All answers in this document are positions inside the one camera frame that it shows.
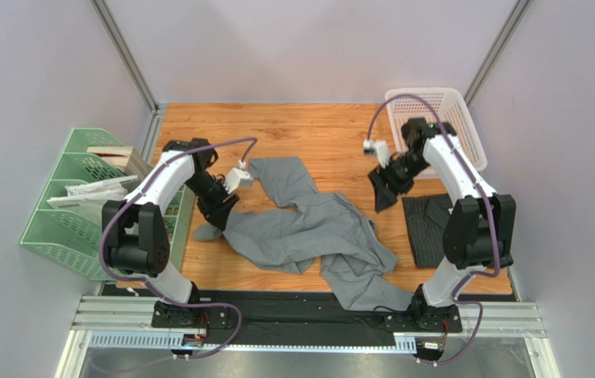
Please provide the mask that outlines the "grey long sleeve shirt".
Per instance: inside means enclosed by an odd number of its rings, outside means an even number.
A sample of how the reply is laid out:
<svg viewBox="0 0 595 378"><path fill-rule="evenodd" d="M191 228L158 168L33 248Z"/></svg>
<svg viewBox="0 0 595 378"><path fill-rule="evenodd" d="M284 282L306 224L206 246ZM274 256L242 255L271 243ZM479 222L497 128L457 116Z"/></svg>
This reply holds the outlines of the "grey long sleeve shirt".
<svg viewBox="0 0 595 378"><path fill-rule="evenodd" d="M224 231L204 224L195 240L224 237L255 266L278 272L302 274L319 259L323 280L345 310L408 308L413 294L383 277L395 268L396 255L342 193L320 192L297 157L252 159L249 171L276 209L232 211Z"/></svg>

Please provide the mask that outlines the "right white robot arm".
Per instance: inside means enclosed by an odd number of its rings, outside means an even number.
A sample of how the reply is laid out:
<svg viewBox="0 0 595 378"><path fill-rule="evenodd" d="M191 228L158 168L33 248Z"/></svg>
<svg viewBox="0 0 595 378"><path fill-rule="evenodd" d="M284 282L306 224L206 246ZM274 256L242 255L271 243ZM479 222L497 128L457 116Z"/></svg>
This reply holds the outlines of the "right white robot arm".
<svg viewBox="0 0 595 378"><path fill-rule="evenodd" d="M446 188L452 210L441 237L444 257L432 277L415 293L410 308L427 312L457 304L475 276L496 277L511 264L515 200L487 184L467 160L449 123L410 119L402 127L407 152L392 154L386 142L366 139L363 152L377 158L369 173L375 209L393 206L414 185L414 178L432 168Z"/></svg>

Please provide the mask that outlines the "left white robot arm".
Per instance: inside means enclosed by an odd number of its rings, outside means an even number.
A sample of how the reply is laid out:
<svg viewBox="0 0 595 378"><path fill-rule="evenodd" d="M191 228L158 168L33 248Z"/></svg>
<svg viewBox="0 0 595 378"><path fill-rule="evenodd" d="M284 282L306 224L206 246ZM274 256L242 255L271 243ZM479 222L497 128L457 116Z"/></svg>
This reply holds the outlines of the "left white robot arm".
<svg viewBox="0 0 595 378"><path fill-rule="evenodd" d="M140 281L161 301L188 312L204 308L196 285L170 261L163 215L175 194L186 186L195 194L205 220L225 230L239 198L225 179L207 172L218 159L216 149L206 139L172 140L134 191L104 204L98 257L108 276L116 281Z"/></svg>

